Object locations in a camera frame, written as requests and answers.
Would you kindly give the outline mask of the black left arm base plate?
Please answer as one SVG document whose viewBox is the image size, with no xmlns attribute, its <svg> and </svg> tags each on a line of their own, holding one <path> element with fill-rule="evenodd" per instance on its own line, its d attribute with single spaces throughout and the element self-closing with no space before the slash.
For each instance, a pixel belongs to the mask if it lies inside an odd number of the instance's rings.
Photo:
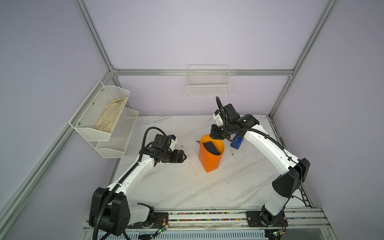
<svg viewBox="0 0 384 240">
<path fill-rule="evenodd" d="M 142 223 L 128 225 L 127 229 L 159 229 L 169 220 L 167 212 L 153 212 L 149 218 Z"/>
</svg>

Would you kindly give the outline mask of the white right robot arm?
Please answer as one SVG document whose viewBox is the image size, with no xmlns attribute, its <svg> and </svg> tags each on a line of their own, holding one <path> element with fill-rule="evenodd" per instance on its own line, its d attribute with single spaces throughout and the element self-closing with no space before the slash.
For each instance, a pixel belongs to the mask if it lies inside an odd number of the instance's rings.
<svg viewBox="0 0 384 240">
<path fill-rule="evenodd" d="M 223 111 L 213 114 L 216 121 L 211 127 L 210 137 L 215 140 L 229 139 L 240 134 L 264 154 L 280 174 L 273 182 L 273 191 L 262 207 L 261 217 L 265 225 L 272 225 L 283 212 L 293 193 L 304 183 L 311 163 L 299 159 L 273 139 L 260 122 L 252 115 L 234 115 L 231 120 Z"/>
</svg>

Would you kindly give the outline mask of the orange wrapping paper sheet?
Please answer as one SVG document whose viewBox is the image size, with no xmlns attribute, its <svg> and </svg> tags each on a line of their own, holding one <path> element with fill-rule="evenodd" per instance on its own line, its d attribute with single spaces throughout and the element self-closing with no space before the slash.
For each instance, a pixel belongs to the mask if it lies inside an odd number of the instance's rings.
<svg viewBox="0 0 384 240">
<path fill-rule="evenodd" d="M 204 147 L 203 143 L 212 141 L 216 148 L 222 153 L 220 156 L 215 156 L 208 153 Z M 200 140 L 200 149 L 199 149 L 199 159 L 207 173 L 216 170 L 221 162 L 221 159 L 224 155 L 225 144 L 221 140 L 211 139 L 209 135 L 205 135 Z"/>
</svg>

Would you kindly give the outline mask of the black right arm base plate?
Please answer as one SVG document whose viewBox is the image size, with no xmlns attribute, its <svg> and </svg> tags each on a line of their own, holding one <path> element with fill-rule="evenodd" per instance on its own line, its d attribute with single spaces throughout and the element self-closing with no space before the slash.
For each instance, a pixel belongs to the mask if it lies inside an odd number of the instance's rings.
<svg viewBox="0 0 384 240">
<path fill-rule="evenodd" d="M 249 227 L 287 227 L 288 222 L 284 211 L 276 216 L 271 215 L 268 211 L 247 211 L 246 220 Z"/>
</svg>

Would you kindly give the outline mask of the dark navy gift box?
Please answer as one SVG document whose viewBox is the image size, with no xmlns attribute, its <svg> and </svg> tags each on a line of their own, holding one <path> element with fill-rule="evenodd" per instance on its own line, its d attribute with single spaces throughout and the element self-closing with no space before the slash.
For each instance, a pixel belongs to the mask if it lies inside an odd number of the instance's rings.
<svg viewBox="0 0 384 240">
<path fill-rule="evenodd" d="M 212 141 L 203 143 L 204 149 L 215 156 L 220 156 L 222 153 L 216 148 Z"/>
</svg>

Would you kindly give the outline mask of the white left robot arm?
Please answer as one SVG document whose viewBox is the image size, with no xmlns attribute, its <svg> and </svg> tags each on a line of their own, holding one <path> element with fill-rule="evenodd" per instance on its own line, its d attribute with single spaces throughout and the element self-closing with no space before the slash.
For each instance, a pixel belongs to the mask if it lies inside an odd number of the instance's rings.
<svg viewBox="0 0 384 240">
<path fill-rule="evenodd" d="M 152 226 L 154 207 L 143 203 L 130 206 L 129 193 L 157 163 L 183 163 L 186 159 L 182 150 L 141 150 L 133 165 L 117 181 L 93 193 L 89 219 L 89 225 L 94 228 L 92 239 L 98 238 L 100 230 L 106 232 L 104 240 L 109 235 L 120 236 L 131 225 Z"/>
</svg>

